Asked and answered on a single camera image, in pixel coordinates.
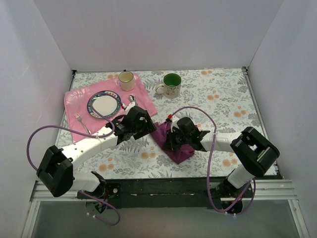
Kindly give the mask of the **purple satin napkin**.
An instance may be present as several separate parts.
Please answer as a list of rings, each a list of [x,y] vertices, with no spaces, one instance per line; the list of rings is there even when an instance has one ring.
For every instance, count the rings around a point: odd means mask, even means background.
[[[171,124],[155,122],[156,130],[151,133],[151,137],[163,152],[176,164],[189,159],[195,151],[202,149],[197,141],[193,141],[189,132],[181,130]]]

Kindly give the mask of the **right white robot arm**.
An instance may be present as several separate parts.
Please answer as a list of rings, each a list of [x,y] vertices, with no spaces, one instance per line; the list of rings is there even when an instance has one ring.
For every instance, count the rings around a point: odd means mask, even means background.
[[[199,130],[188,117],[178,119],[170,116],[166,122],[170,129],[166,132],[162,148],[169,152],[179,152],[181,146],[189,145],[195,151],[214,149],[236,154],[241,165],[218,186],[223,194],[230,197],[241,193],[242,187],[253,178],[263,177],[280,156],[279,150],[251,126],[241,133],[212,134],[209,130]]]

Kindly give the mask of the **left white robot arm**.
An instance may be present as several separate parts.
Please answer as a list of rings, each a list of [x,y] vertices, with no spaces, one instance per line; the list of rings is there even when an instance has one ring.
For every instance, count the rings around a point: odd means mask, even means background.
[[[137,140],[155,130],[148,112],[134,106],[126,115],[116,117],[79,142],[63,148],[48,148],[37,169],[37,176],[53,197],[60,197],[69,190],[83,190],[94,198],[101,198],[106,191],[106,180],[97,172],[82,173],[76,172],[76,169],[105,149],[130,138]]]

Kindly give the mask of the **silver spoon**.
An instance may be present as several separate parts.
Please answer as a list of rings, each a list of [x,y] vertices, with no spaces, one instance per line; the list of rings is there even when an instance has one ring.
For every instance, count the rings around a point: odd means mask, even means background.
[[[135,106],[137,106],[136,97],[134,95],[129,95],[129,101],[130,103],[134,103]]]

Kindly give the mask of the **white plate blue rim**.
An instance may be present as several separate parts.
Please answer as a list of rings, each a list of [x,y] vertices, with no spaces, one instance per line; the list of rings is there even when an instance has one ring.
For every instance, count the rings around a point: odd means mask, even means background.
[[[93,108],[96,109],[105,118],[110,118],[116,115],[121,109],[121,98],[114,91],[110,91],[110,90],[100,91],[92,99],[92,101],[87,103],[87,111],[91,116],[97,119],[101,119],[100,115],[98,115],[93,110]]]

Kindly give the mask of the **cream ceramic cup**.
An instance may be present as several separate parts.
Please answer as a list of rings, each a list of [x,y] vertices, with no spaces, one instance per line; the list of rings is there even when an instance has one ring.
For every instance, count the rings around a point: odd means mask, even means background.
[[[123,71],[118,76],[119,85],[123,91],[131,91],[135,86],[134,74],[129,71]]]

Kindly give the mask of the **floral tablecloth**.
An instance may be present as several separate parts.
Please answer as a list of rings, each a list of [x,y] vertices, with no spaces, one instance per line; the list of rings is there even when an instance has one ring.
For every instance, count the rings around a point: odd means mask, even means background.
[[[218,133],[241,132],[252,126],[262,131],[249,85],[239,68],[179,70],[180,95],[168,99],[155,92],[167,71],[139,71],[158,114],[155,122],[163,122],[171,113],[190,117],[202,130]],[[150,136],[130,139],[117,147],[104,150],[78,167],[80,172],[96,171],[106,179],[225,177],[239,166],[234,153],[195,152],[182,162],[174,163]]]

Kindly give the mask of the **green floral mug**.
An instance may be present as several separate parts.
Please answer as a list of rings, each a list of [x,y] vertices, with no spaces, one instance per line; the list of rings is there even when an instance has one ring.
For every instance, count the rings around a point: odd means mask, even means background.
[[[163,94],[169,99],[175,99],[180,94],[181,77],[176,73],[169,73],[164,76],[161,84],[155,88],[156,94]]]

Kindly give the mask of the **pink cloth placemat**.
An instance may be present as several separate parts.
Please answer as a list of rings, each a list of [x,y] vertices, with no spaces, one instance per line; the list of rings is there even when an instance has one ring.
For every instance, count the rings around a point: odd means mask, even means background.
[[[85,132],[85,129],[80,122],[75,118],[75,114],[78,114],[82,118],[82,122],[88,128],[88,130],[94,134],[99,131],[107,123],[104,119],[98,119],[90,115],[87,109],[88,100],[92,95],[101,91],[112,91],[117,93],[123,104],[129,104],[129,95],[136,97],[136,102],[139,107],[148,111],[150,116],[158,114],[148,92],[146,91],[139,75],[134,73],[135,87],[131,91],[124,91],[119,86],[119,79],[117,76],[110,78],[109,76],[98,73],[93,78],[89,78],[86,82],[88,85],[84,85],[84,74],[79,75],[79,85],[81,88],[68,91],[64,96],[64,105],[66,110],[66,116],[68,126],[70,129]]]

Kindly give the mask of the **small silver fork on placemat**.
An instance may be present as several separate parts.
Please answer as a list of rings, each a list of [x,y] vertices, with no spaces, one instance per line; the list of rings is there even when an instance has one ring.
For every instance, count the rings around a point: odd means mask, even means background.
[[[81,125],[83,126],[84,130],[88,133],[91,134],[91,132],[88,130],[88,128],[86,127],[86,125],[82,122],[82,118],[80,117],[80,115],[78,113],[74,114],[75,118],[77,119],[78,122],[81,123]]]

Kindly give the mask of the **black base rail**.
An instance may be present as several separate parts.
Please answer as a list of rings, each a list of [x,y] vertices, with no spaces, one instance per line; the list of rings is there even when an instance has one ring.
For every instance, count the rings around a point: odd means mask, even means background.
[[[111,205],[120,208],[165,208],[165,207],[205,207],[212,209],[208,190],[218,209],[229,206],[221,202],[228,198],[231,202],[241,192],[227,192],[220,184],[222,177],[211,179],[211,188],[206,186],[206,178],[148,178],[110,179],[90,196],[106,199]]]

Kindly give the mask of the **aluminium frame rail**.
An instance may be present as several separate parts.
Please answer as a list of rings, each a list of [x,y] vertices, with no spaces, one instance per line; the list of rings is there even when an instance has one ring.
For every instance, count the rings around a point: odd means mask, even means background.
[[[267,185],[289,185],[287,180],[268,179]],[[205,207],[122,208],[121,221],[109,226],[84,215],[84,200],[51,195],[32,197],[23,238],[309,238],[302,204],[291,184],[288,195],[277,192],[285,188],[262,187],[257,182],[255,199],[243,215],[236,218]]]

